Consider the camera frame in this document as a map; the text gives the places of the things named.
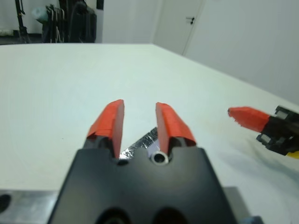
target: white tabletop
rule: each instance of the white tabletop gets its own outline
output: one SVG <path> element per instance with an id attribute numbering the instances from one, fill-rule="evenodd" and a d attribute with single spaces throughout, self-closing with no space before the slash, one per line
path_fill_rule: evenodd
<path id="1" fill-rule="evenodd" d="M 0 55 L 0 189 L 58 190 L 106 104 L 125 101 L 125 149 L 156 125 L 163 102 L 252 215 L 299 223 L 299 161 L 266 150 L 227 115 L 231 106 L 299 106 L 154 45 L 14 45 Z"/>

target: white wall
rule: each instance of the white wall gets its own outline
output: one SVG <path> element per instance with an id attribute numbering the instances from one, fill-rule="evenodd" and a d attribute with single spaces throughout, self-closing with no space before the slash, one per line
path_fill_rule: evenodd
<path id="1" fill-rule="evenodd" d="M 42 33 L 42 25 L 31 15 L 35 7 L 43 7 L 49 4 L 56 5 L 57 0 L 23 0 L 24 11 L 23 25 L 28 33 Z M 17 11 L 14 0 L 0 0 L 0 29 L 19 30 Z"/>
<path id="2" fill-rule="evenodd" d="M 298 12 L 298 0 L 206 0 L 186 56 L 299 104 Z"/>
<path id="3" fill-rule="evenodd" d="M 151 43 L 162 0 L 105 0 L 103 43 Z"/>

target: silver foil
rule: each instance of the silver foil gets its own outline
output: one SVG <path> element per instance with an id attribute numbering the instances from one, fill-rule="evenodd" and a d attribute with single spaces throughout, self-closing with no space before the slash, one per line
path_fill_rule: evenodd
<path id="1" fill-rule="evenodd" d="M 120 159 L 131 159 L 134 157 L 134 152 L 138 148 L 145 148 L 148 151 L 149 156 L 159 148 L 158 132 L 157 128 L 153 128 L 150 132 L 140 138 L 137 142 L 131 145 L 129 148 L 122 151 Z"/>

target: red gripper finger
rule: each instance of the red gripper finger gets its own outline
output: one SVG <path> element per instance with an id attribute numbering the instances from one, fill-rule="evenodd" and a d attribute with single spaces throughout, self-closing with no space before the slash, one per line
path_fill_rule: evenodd
<path id="1" fill-rule="evenodd" d="M 119 158 L 121 150 L 124 108 L 122 99 L 108 104 L 90 127 L 87 135 L 90 139 L 96 136 L 107 136 L 112 140 L 115 158 Z"/>
<path id="2" fill-rule="evenodd" d="M 182 137 L 187 140 L 194 141 L 195 139 L 189 127 L 176 114 L 168 104 L 157 103 L 156 115 L 158 125 L 158 139 L 160 143 L 160 150 L 168 154 L 169 140 L 172 137 Z"/>

